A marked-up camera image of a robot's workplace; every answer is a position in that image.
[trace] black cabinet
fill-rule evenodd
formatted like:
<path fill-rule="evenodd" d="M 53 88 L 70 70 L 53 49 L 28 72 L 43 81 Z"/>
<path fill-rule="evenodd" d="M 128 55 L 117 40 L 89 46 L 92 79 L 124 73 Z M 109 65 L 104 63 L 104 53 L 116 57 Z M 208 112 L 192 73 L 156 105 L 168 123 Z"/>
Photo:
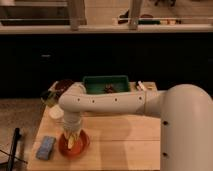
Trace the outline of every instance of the black cabinet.
<path fill-rule="evenodd" d="M 55 80 L 128 75 L 213 92 L 213 34 L 0 35 L 1 97 L 39 97 Z"/>

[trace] small object in tray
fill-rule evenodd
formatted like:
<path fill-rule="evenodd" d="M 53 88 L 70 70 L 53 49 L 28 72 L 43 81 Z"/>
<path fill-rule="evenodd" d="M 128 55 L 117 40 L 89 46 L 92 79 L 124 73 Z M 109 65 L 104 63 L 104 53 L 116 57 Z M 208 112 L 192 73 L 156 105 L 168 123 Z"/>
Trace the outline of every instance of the small object in tray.
<path fill-rule="evenodd" d="M 72 84 L 74 83 L 71 79 L 63 79 L 58 81 L 55 85 L 57 96 L 60 97 Z"/>
<path fill-rule="evenodd" d="M 105 93 L 116 93 L 117 91 L 115 90 L 113 84 L 106 84 L 106 86 L 104 88 L 104 92 Z"/>

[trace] black pole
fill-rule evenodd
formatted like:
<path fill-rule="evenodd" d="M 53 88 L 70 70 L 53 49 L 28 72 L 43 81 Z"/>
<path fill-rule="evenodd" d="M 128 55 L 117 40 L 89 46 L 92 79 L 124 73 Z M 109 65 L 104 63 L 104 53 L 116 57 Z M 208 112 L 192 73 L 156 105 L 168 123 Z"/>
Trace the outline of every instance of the black pole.
<path fill-rule="evenodd" d="M 21 138 L 21 134 L 19 133 L 20 129 L 16 128 L 13 134 L 13 141 L 12 141 L 12 145 L 10 148 L 10 156 L 8 159 L 8 165 L 7 165 L 7 169 L 6 171 L 12 171 L 13 170 L 13 164 L 14 164 L 14 159 L 15 159 L 15 155 L 16 155 L 16 147 L 17 147 L 17 143 L 18 140 Z"/>

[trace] cabinet handle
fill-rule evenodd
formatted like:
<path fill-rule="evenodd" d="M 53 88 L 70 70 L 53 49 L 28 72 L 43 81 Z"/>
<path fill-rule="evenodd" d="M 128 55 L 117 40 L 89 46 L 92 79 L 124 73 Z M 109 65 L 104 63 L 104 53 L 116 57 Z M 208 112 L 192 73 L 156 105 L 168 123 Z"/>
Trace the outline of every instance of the cabinet handle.
<path fill-rule="evenodd" d="M 41 57 L 49 59 L 49 58 L 51 58 L 51 55 L 50 54 L 42 54 Z"/>

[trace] brown bowl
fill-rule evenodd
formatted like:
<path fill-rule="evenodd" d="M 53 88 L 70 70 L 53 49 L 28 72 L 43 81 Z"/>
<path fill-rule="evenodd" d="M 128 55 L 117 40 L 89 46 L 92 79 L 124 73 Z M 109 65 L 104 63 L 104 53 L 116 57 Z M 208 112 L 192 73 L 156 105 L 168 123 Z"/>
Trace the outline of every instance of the brown bowl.
<path fill-rule="evenodd" d="M 59 139 L 59 151 L 62 155 L 73 159 L 80 156 L 89 146 L 90 140 L 88 135 L 81 130 L 78 140 L 73 145 L 72 149 L 68 149 L 68 141 L 62 134 Z"/>

